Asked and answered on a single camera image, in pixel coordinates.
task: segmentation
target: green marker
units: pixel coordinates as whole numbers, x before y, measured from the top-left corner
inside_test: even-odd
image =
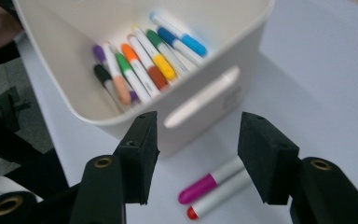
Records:
[[[118,51],[115,52],[115,56],[117,59],[118,66],[120,67],[121,73],[123,74],[124,78],[127,79],[127,81],[132,86],[133,90],[136,92],[136,94],[139,97],[139,100],[142,103],[146,103],[152,100],[150,95],[145,90],[144,86],[142,85],[141,81],[138,79],[138,77],[135,75],[135,73],[132,70],[132,67],[127,62],[126,58],[124,58],[124,55],[119,53]]]
[[[168,48],[164,41],[152,30],[146,31],[146,36],[152,42],[154,47],[165,57],[165,59],[170,63],[176,73],[180,75],[188,74],[188,69],[185,65],[173,54],[173,52]]]

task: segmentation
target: white table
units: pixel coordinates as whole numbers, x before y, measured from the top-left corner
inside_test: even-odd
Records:
[[[70,185],[118,140],[66,107],[27,38],[19,42],[36,98]],[[236,154],[241,112],[270,120],[300,146],[300,158],[337,164],[358,188],[358,6],[345,0],[278,0],[243,103],[186,148],[158,160],[147,206],[127,205],[128,223],[193,223],[181,189]],[[197,223],[290,223],[289,206],[262,204],[254,186]]]

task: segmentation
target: white plastic container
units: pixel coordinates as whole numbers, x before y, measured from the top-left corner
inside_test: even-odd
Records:
[[[121,139],[134,118],[158,111],[158,148],[171,155],[241,102],[273,0],[17,0],[32,44],[64,101],[80,119]],[[148,15],[173,21],[208,51],[205,64],[150,104],[119,113],[93,75],[92,46],[128,43]]]

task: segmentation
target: floor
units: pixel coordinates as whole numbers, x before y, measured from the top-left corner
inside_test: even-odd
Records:
[[[41,152],[53,148],[46,124],[34,97],[31,84],[26,75],[21,59],[0,65],[0,94],[10,87],[16,87],[21,101],[30,103],[31,107],[17,114],[21,129],[16,132]],[[0,159],[0,175],[17,168],[16,163]]]

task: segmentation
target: blue marker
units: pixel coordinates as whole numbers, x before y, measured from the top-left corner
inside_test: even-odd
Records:
[[[176,36],[171,34],[168,30],[165,28],[159,27],[157,29],[157,33],[159,37],[161,37],[167,44],[169,44],[171,47],[179,51],[185,58],[187,58],[189,61],[191,61],[196,66],[201,66],[203,63],[203,58],[201,58],[196,52],[191,50],[188,46],[186,46],[184,43],[182,43]]]
[[[168,31],[170,31],[172,34],[176,35],[185,45],[187,45],[189,48],[194,50],[199,56],[204,57],[207,53],[207,50],[200,42],[198,42],[196,39],[191,37],[188,34],[183,33],[182,31],[178,30],[174,26],[172,26],[170,23],[162,19],[159,15],[156,15],[155,13],[150,13],[150,20],[155,23],[157,26],[162,26]]]

